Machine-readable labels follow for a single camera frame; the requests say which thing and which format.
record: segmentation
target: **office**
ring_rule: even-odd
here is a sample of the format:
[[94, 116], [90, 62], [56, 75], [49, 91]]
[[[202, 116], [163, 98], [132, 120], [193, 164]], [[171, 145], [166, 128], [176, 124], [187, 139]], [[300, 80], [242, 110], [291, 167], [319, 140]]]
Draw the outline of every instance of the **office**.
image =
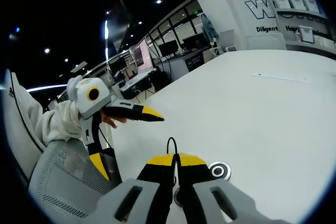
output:
[[14, 57], [41, 68], [7, 72], [2, 88], [17, 169], [55, 222], [299, 223], [315, 210], [336, 149], [333, 27], [318, 0], [60, 2], [13, 23]]

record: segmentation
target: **white table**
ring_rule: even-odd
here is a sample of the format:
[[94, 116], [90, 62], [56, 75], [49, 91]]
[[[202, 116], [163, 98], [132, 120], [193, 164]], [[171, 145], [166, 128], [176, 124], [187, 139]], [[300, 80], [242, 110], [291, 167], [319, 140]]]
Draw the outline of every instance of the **white table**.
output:
[[154, 71], [155, 71], [155, 69], [151, 69], [151, 70], [148, 70], [148, 71], [146, 71], [144, 73], [137, 74], [133, 79], [131, 79], [128, 82], [126, 82], [125, 85], [122, 86], [119, 90], [121, 92], [124, 92], [127, 89], [130, 89], [131, 87], [133, 87], [134, 85], [136, 85], [138, 82], [140, 82], [143, 79], [145, 79], [146, 77], [148, 77]]
[[[322, 56], [225, 53], [145, 101], [165, 122], [118, 125], [113, 143], [121, 177], [136, 178], [173, 136], [179, 152], [207, 164], [227, 162], [230, 183], [262, 214], [298, 223], [318, 205], [335, 170], [335, 84], [336, 61]], [[185, 223], [175, 203], [167, 223]]]

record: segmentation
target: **wall sign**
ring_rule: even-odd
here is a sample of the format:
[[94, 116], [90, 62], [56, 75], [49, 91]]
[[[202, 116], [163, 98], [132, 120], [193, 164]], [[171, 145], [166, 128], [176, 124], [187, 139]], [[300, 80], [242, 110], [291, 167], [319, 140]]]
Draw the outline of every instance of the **wall sign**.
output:
[[199, 55], [186, 59], [185, 64], [187, 65], [189, 72], [193, 71], [194, 69], [204, 64], [203, 54], [201, 53]]

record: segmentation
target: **floor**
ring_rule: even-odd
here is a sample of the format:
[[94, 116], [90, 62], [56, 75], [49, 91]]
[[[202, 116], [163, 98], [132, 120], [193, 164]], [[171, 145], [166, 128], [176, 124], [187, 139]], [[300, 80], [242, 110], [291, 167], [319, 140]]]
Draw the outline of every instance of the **floor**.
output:
[[[136, 104], [141, 104], [146, 99], [148, 99], [149, 97], [151, 97], [154, 92], [155, 92], [154, 87], [151, 87], [147, 91], [141, 92], [140, 94], [138, 94], [136, 97], [134, 97], [130, 101], [132, 101], [132, 102], [134, 102]], [[117, 131], [118, 129], [115, 130], [111, 126], [109, 126], [109, 125], [107, 125], [105, 123], [100, 124], [100, 128], [101, 128], [101, 131], [104, 134], [104, 136], [103, 136], [99, 132], [99, 139], [100, 139], [101, 146], [103, 148], [108, 148], [109, 147], [109, 145], [106, 143], [106, 140], [104, 139], [104, 137], [105, 137], [107, 139], [107, 141], [109, 142], [109, 144], [111, 145], [111, 147], [113, 147], [113, 137], [112, 137], [113, 131]]]

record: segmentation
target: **monitor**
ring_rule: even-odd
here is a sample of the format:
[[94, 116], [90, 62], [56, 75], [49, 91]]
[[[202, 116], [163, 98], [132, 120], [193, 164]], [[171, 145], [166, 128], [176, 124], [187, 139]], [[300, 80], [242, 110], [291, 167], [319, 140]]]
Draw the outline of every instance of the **monitor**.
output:
[[186, 50], [201, 49], [207, 46], [209, 46], [209, 42], [203, 33], [183, 39], [183, 48]]
[[119, 70], [125, 67], [127, 67], [127, 64], [124, 58], [119, 58], [118, 60], [110, 64], [110, 68], [113, 75], [115, 75]]
[[162, 57], [174, 54], [178, 51], [178, 44], [176, 40], [159, 45]]
[[138, 73], [143, 73], [153, 69], [153, 63], [151, 55], [146, 44], [146, 40], [143, 39], [134, 49], [134, 60], [138, 68]]

